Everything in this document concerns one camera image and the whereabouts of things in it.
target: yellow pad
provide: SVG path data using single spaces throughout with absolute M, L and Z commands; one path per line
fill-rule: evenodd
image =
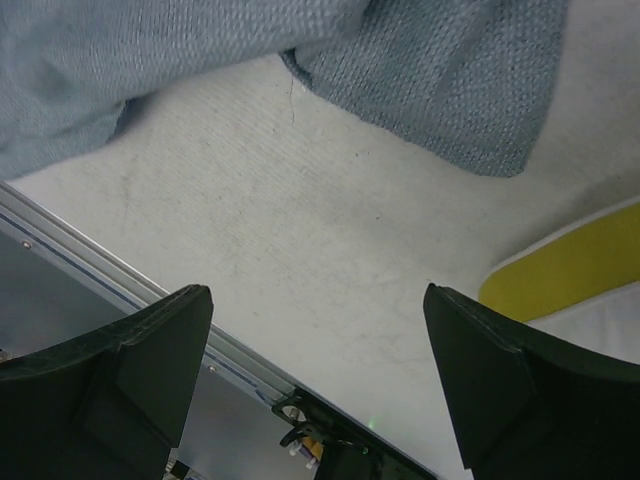
M 309 449 L 311 455 L 316 457 L 316 459 L 318 460 L 322 460 L 322 452 L 324 451 L 324 446 L 321 443 L 316 442 L 312 438 L 304 437 L 302 439 L 302 444 Z
M 520 322 L 640 280 L 640 203 L 565 233 L 492 273 L 479 301 Z

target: white surface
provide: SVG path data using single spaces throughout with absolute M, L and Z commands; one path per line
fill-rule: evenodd
M 640 14 L 631 0 L 573 5 L 557 100 L 515 179 L 359 122 L 272 57 L 176 85 L 117 142 L 15 185 L 163 287 L 210 285 L 229 333 L 467 478 L 427 283 L 474 294 L 498 261 L 640 193 Z
M 640 282 L 590 298 L 528 325 L 594 352 L 640 365 Z

